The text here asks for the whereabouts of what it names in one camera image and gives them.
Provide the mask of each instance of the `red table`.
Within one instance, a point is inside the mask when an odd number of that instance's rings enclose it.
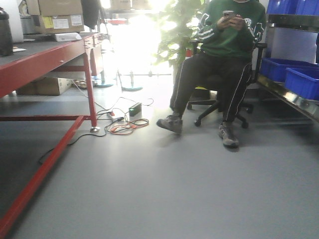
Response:
[[[78,41],[36,41],[16,44],[19,48],[25,48],[27,51],[16,52],[12,56],[0,57],[0,97],[10,94],[12,91],[50,71],[82,71],[85,72],[90,108],[89,115],[0,117],[0,121],[74,121],[71,128],[66,132],[0,220],[0,238],[6,236],[82,122],[90,120],[92,125],[91,132],[99,131],[91,80],[91,72],[96,72],[97,69],[95,66],[96,61],[90,60],[90,57],[91,51],[101,44],[102,35],[100,33],[82,33],[81,36],[82,39]],[[83,66],[64,66],[65,63],[78,56],[83,57]]]

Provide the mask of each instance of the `blue plastic bin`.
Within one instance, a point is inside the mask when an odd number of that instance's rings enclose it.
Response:
[[[308,100],[319,100],[319,68],[287,68],[285,87]]]
[[[318,0],[299,0],[296,10],[297,15],[319,15]]]
[[[269,0],[267,14],[295,14],[298,0]]]
[[[276,58],[263,58],[260,66],[260,74],[276,82],[285,82],[286,68],[312,68],[319,67],[306,61],[294,61]]]

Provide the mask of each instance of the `round base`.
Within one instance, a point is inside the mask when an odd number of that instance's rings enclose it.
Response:
[[[111,82],[104,82],[102,80],[95,80],[95,84],[94,84],[95,87],[110,87],[112,85],[114,84]]]
[[[98,126],[93,126],[93,127],[91,127],[91,129],[90,129],[90,132],[91,133],[97,133],[97,132],[99,132],[100,131],[100,127],[98,127]]]
[[[122,86],[122,90],[123,91],[139,91],[143,89],[142,86],[135,86],[135,85],[131,85],[131,86]]]

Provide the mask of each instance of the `black bottle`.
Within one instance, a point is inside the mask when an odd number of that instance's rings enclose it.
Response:
[[[11,30],[9,26],[9,15],[0,7],[0,55],[9,56],[13,54]]]

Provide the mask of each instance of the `office chair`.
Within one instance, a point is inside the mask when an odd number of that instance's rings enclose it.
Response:
[[[191,40],[191,43],[192,43],[192,46],[193,46],[193,54],[196,54],[199,41],[198,40]],[[257,61],[256,61],[256,70],[255,70],[254,73],[252,71],[253,76],[251,78],[251,81],[248,84],[252,84],[252,83],[255,83],[257,81],[263,50],[265,48],[267,48],[267,44],[266,43],[257,43],[256,44],[256,48],[258,49],[258,56],[257,56]],[[222,84],[223,84],[223,79],[219,75],[209,76],[207,81],[206,81],[206,84],[205,85],[199,85],[199,87],[203,87],[208,92],[216,91],[217,92],[216,98],[215,99],[208,99],[208,100],[189,101],[187,103],[187,109],[188,110],[192,109],[192,105],[210,106],[207,110],[205,110],[197,118],[197,120],[195,120],[194,124],[196,126],[200,126],[201,125],[201,120],[204,117],[206,117],[207,115],[209,115],[210,113],[212,113],[213,111],[215,111],[215,110],[218,110],[219,112],[222,111],[221,101],[219,100],[220,99],[220,95],[222,94],[222,92],[220,91],[220,87],[221,87]],[[254,106],[252,104],[242,102],[240,104],[240,108],[246,108],[247,113],[251,114],[253,112]],[[236,115],[236,118],[238,118],[242,122],[241,126],[243,128],[248,128],[249,124],[248,124],[247,120],[243,116],[241,116],[238,113]]]

